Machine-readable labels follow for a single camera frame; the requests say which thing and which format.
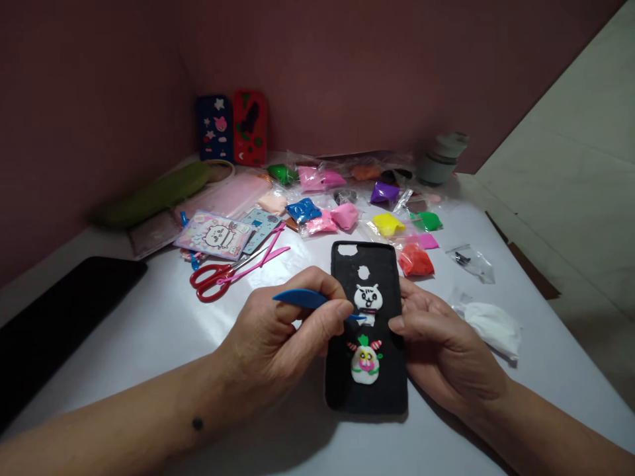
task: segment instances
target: red phone case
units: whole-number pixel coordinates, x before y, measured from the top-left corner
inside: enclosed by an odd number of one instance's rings
[[[257,91],[233,95],[233,158],[237,164],[258,167],[267,160],[267,100]]]

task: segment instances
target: clay decoration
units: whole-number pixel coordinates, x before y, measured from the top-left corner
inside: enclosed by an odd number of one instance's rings
[[[358,314],[361,317],[366,317],[365,320],[357,321],[359,325],[375,325],[375,314],[381,309],[384,299],[382,294],[377,289],[377,285],[374,286],[360,286],[357,285],[357,291],[355,292],[355,305],[359,310]]]
[[[379,361],[384,357],[375,353],[382,346],[382,341],[374,340],[368,345],[368,337],[363,334],[357,340],[359,346],[346,343],[355,353],[351,360],[351,375],[357,383],[372,385],[379,377]]]

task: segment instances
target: yellow clay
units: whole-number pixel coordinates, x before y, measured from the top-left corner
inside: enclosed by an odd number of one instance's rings
[[[391,237],[396,231],[405,231],[405,225],[391,214],[377,215],[372,222],[385,237]]]

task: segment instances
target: fingernail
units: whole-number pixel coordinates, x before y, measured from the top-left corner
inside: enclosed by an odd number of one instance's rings
[[[341,319],[341,320],[344,320],[348,316],[350,316],[351,312],[353,312],[353,306],[351,305],[351,303],[347,301],[341,303],[339,306],[337,306],[337,309],[335,310],[336,316],[338,317],[338,319]]]
[[[403,321],[402,316],[393,317],[388,321],[388,327],[391,331],[396,334],[399,334],[402,330],[405,329],[405,323]]]

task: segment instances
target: finger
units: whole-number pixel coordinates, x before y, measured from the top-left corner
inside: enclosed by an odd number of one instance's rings
[[[421,289],[405,278],[400,278],[399,285],[402,291],[402,299],[412,302],[415,305],[415,309],[459,319],[452,307],[439,296]]]
[[[327,299],[346,299],[346,294],[344,294],[344,289],[339,281],[316,266],[301,271],[286,283],[273,288],[275,294],[292,289],[313,290]],[[301,309],[301,307],[292,304],[277,302],[275,313],[281,322],[291,323],[300,319]]]
[[[419,291],[423,291],[419,286],[414,284],[411,280],[407,280],[403,276],[399,277],[399,287],[402,291],[402,298],[409,298]]]
[[[317,308],[282,346],[278,355],[281,365],[301,372],[329,339],[344,331],[344,320],[353,312],[353,305],[345,299],[334,299]]]
[[[458,350],[462,342],[472,338],[469,324],[455,319],[447,319],[439,314],[414,312],[393,317],[388,326],[395,334],[406,340],[434,342],[448,348]]]

